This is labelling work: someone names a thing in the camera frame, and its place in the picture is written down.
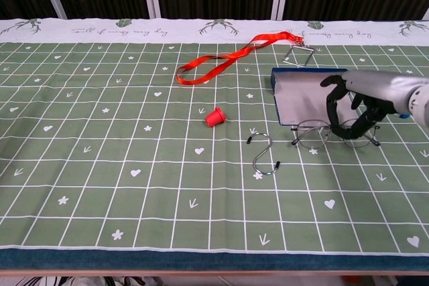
red cup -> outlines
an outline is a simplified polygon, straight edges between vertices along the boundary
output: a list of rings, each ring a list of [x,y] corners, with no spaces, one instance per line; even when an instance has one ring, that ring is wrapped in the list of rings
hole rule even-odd
[[[213,127],[219,123],[225,122],[226,119],[225,114],[223,114],[222,110],[217,107],[212,113],[207,115],[206,122],[209,127]]]

green grid tablecloth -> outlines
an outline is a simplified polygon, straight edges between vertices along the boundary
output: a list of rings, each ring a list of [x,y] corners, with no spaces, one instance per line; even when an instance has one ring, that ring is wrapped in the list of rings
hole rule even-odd
[[[427,255],[427,130],[391,115],[381,147],[291,146],[269,83],[288,46],[174,80],[242,45],[2,44],[0,247]],[[308,66],[429,76],[429,48],[317,46]],[[227,122],[211,129],[216,106]],[[252,168],[255,131],[273,176]]]

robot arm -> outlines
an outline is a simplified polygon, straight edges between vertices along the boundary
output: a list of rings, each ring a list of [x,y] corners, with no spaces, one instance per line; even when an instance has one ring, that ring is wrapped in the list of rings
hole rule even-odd
[[[417,124],[429,127],[429,78],[406,76],[375,70],[347,71],[325,78],[322,87],[336,84],[326,98],[326,108],[334,134],[357,139],[388,114],[411,114]],[[351,108],[363,102],[367,110],[350,128],[339,125],[336,102],[349,92],[355,93]]]

s-hook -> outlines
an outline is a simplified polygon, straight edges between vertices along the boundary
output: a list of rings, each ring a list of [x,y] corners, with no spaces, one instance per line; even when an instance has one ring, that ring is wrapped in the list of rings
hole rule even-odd
[[[271,174],[274,174],[277,170],[278,170],[278,168],[279,168],[279,166],[280,166],[280,161],[277,161],[276,162],[276,164],[275,164],[275,167],[274,167],[274,169],[273,169],[273,171],[270,171],[270,172],[262,172],[261,170],[259,170],[257,167],[256,167],[256,161],[262,156],[262,155],[264,155],[268,150],[269,150],[269,148],[271,148],[271,146],[273,145],[273,140],[271,140],[271,137],[268,135],[268,134],[265,134],[265,133],[259,133],[259,132],[255,132],[255,133],[253,133],[248,139],[247,139],[247,144],[250,144],[250,141],[252,141],[252,138],[254,137],[254,136],[256,136],[256,135],[263,135],[264,137],[266,137],[266,138],[268,138],[268,146],[260,153],[260,154],[258,154],[256,157],[255,157],[255,159],[253,159],[253,168],[255,169],[255,171],[256,172],[259,172],[260,174],[263,174],[263,175],[271,175]]]

white star print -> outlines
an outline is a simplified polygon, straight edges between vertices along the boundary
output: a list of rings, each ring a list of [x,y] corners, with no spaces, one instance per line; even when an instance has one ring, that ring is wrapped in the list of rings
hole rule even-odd
[[[118,240],[118,239],[121,240],[122,235],[123,235],[123,232],[121,232],[119,229],[116,229],[116,231],[112,233],[113,240]]]
[[[255,174],[253,175],[253,177],[256,180],[262,179],[262,173],[256,171]]]
[[[68,201],[68,198],[66,196],[63,196],[61,199],[58,199],[58,204],[66,204]]]

